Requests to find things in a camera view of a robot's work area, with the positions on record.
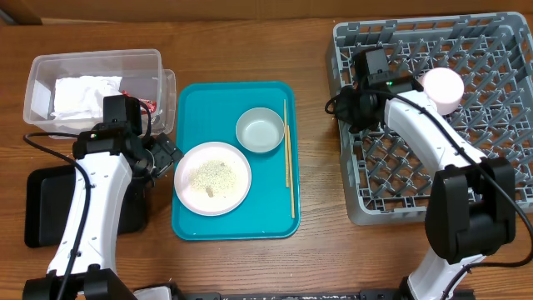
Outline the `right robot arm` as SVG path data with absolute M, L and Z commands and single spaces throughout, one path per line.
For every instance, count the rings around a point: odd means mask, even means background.
M 374 47 L 353 58 L 356 85 L 326 111 L 358 133 L 382 125 L 397 133 L 432 177 L 425 230 L 430 248 L 402 279 L 396 299 L 451 299 L 469 267 L 480 266 L 516 236 L 515 174 L 503 158 L 488 158 L 445 119 L 465 91 L 461 76 L 436 67 L 421 78 L 391 69 Z

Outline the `grey dishwasher rack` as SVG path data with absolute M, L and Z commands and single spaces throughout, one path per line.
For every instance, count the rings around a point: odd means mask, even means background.
M 354 57 L 381 47 L 392 69 L 420 76 L 450 68 L 465 85 L 447 122 L 490 158 L 515 169 L 516 202 L 532 210 L 532 35 L 517 12 L 341 22 L 326 50 L 331 95 L 356 82 Z M 357 225 L 420 222 L 431 177 L 408 144 L 384 126 L 353 133 L 339 123 L 341 175 Z

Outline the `red snack wrapper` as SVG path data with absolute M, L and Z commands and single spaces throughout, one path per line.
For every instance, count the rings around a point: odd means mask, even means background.
M 129 118 L 132 118 L 135 113 L 140 116 L 143 116 L 146 119 L 152 119 L 155 116 L 157 111 L 156 102 L 143 98 L 133 97 L 126 91 L 121 91 L 121 95 L 126 98 L 126 115 Z

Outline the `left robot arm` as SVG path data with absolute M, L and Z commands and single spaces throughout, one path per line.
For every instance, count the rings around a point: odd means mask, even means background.
M 25 299 L 138 299 L 117 275 L 117 230 L 128 187 L 162 177 L 182 152 L 164 133 L 152 137 L 142 125 L 147 105 L 127 95 L 105 97 L 103 120 L 74 135 L 75 168 L 66 227 L 47 274 L 26 281 Z

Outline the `white napkin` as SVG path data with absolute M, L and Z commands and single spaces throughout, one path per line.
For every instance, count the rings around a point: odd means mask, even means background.
M 64 77 L 55 82 L 53 110 L 57 120 L 101 118 L 103 99 L 120 95 L 122 77 Z

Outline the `grey bowl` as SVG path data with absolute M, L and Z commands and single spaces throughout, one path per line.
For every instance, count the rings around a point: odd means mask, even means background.
M 236 124 L 237 141 L 253 153 L 268 153 L 285 136 L 285 123 L 270 108 L 255 107 L 244 112 Z

